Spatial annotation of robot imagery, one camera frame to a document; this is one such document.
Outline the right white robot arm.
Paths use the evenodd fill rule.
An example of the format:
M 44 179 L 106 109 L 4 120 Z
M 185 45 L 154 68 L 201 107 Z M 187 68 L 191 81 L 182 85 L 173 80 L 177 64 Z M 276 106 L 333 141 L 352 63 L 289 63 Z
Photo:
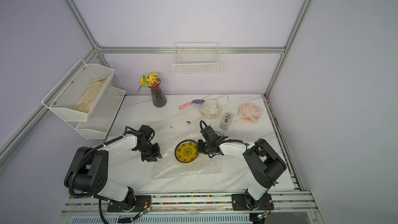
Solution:
M 253 144 L 241 140 L 232 140 L 205 123 L 200 121 L 202 140 L 198 140 L 197 151 L 215 156 L 233 156 L 243 159 L 251 171 L 254 181 L 245 191 L 247 203 L 257 204 L 263 200 L 268 190 L 278 184 L 277 180 L 287 169 L 281 156 L 264 139 L 258 139 Z

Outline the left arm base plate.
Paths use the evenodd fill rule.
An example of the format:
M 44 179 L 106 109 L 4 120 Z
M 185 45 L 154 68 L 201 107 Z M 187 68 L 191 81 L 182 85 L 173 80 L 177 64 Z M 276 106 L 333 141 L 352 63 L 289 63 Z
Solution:
M 151 204 L 151 195 L 135 195 L 127 197 L 123 202 L 110 200 L 107 212 L 108 213 L 139 213 L 142 212 L 145 206 Z

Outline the dark yellow patterned plate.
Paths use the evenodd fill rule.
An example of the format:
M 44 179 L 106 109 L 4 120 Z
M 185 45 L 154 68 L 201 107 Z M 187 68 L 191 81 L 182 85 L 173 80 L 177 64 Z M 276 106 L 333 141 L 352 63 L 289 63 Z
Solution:
M 180 163 L 191 163 L 199 155 L 197 150 L 198 143 L 194 140 L 181 141 L 175 148 L 174 156 Z

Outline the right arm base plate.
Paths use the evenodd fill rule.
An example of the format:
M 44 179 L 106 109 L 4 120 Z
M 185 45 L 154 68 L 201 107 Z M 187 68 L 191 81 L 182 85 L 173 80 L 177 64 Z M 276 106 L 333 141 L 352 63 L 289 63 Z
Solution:
M 269 193 L 265 193 L 259 200 L 255 200 L 250 194 L 233 194 L 232 207 L 234 211 L 272 211 L 274 204 Z

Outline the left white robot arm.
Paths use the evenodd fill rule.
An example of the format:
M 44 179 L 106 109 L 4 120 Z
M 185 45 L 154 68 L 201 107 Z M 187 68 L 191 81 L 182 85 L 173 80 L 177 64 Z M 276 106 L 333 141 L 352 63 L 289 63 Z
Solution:
M 133 204 L 134 190 L 108 176 L 109 163 L 126 151 L 139 152 L 142 162 L 156 162 L 162 156 L 159 144 L 152 142 L 154 137 L 155 131 L 148 125 L 142 125 L 139 130 L 126 126 L 119 137 L 95 147 L 79 148 L 64 180 L 69 196 Z

